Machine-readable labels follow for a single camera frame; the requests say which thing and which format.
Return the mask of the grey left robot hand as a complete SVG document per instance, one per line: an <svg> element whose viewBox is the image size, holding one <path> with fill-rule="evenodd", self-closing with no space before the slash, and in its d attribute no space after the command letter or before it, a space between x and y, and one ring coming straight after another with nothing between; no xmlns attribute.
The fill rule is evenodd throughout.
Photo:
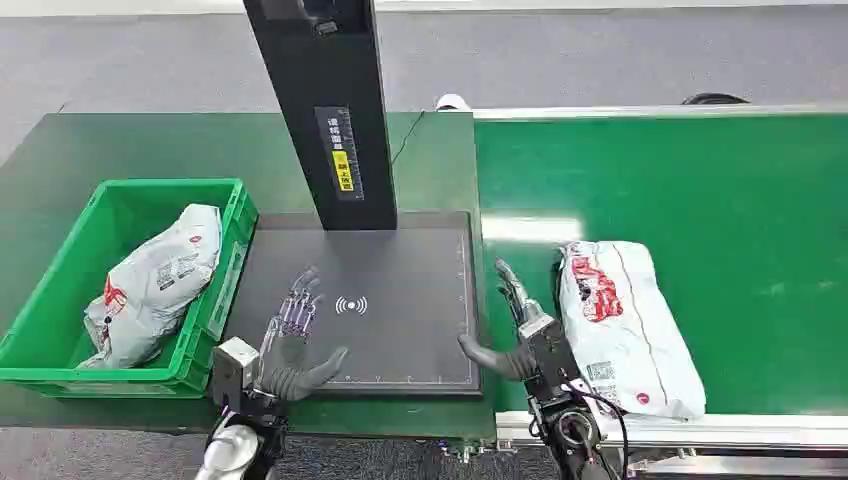
<svg viewBox="0 0 848 480"><path fill-rule="evenodd" d="M258 365L257 390L279 401L302 400L335 378L349 354L337 348L323 363L304 366L311 326L317 316L321 295L320 278L310 266L300 272L269 319L263 336Z"/></svg>

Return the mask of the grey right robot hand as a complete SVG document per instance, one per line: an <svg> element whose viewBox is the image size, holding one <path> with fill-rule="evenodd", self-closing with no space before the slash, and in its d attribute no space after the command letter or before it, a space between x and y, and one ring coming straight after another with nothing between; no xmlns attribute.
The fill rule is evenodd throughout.
<svg viewBox="0 0 848 480"><path fill-rule="evenodd" d="M549 389L578 378L579 367L563 321L544 311L506 261L496 259L495 270L501 280L499 291L516 324L517 345L510 351L499 352L480 345L469 334L462 334L458 343L466 357L506 379L536 380Z"/></svg>

